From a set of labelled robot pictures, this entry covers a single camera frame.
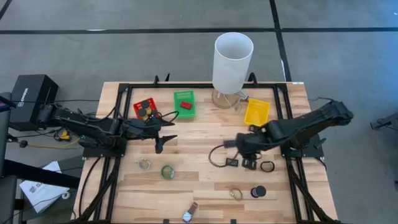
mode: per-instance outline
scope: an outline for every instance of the wristwatch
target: wristwatch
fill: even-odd
[[[193,214],[195,213],[196,209],[198,208],[198,204],[196,202],[194,202],[192,204],[192,206],[189,208],[188,211],[186,211],[183,215],[182,215],[182,220],[186,223],[190,222],[192,219]]]

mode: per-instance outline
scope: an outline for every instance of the green box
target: green box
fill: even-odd
[[[190,110],[180,107],[182,101],[192,104]],[[193,97],[193,90],[175,91],[174,92],[174,109],[180,114],[179,118],[192,118],[195,116],[195,98]]]

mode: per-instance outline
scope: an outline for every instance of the gray floor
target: gray floor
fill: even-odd
[[[282,27],[398,26],[397,1],[276,0]],[[135,29],[273,27],[266,0],[13,0],[1,29]],[[274,33],[248,33],[255,50],[250,72],[282,81]],[[211,80],[218,34],[0,35],[1,91],[20,74],[46,73],[60,85],[58,99],[97,99],[105,81]],[[355,114],[346,127],[322,132],[328,177],[340,220],[396,223],[398,150],[394,131],[369,122],[398,110],[398,32],[283,34],[293,81],[308,96],[344,101]],[[311,102],[313,109],[324,102]],[[96,103],[65,103],[95,111]],[[52,139],[32,142],[54,144]],[[7,146],[6,157],[40,166],[77,151]],[[66,221],[63,212],[56,220]],[[31,223],[51,223],[42,218]]]

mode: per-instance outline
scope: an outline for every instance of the small bracelet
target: small bracelet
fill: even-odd
[[[150,162],[147,159],[139,158],[138,166],[142,170],[149,170],[150,169]]]
[[[162,170],[160,172],[162,174],[162,177],[165,178],[166,180],[171,180],[174,178],[175,171],[173,170],[172,167],[169,165],[163,166]]]
[[[271,169],[265,170],[264,168],[262,168],[262,165],[263,165],[263,164],[266,164],[266,163],[271,163],[271,165],[272,165]],[[264,171],[264,172],[272,172],[272,171],[274,171],[274,169],[275,169],[275,164],[274,164],[274,162],[272,162],[272,161],[264,161],[264,162],[260,163],[260,169],[261,169],[262,171]]]
[[[229,195],[232,196],[232,198],[234,198],[237,201],[240,201],[243,198],[242,191],[237,188],[233,188],[233,189],[229,190]]]

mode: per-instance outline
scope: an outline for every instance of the yellow cable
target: yellow cable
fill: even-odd
[[[64,144],[64,145],[62,145],[62,146],[42,146],[42,145],[36,145],[36,144],[27,144],[28,146],[30,146],[30,147],[38,147],[38,148],[47,148],[47,149],[63,149],[64,147],[68,147],[68,146],[71,146],[71,145],[73,145],[73,144],[75,144],[75,143],[78,143],[80,141],[80,138],[78,138],[76,141],[73,141],[73,142],[71,142],[71,143],[68,143],[68,144]]]

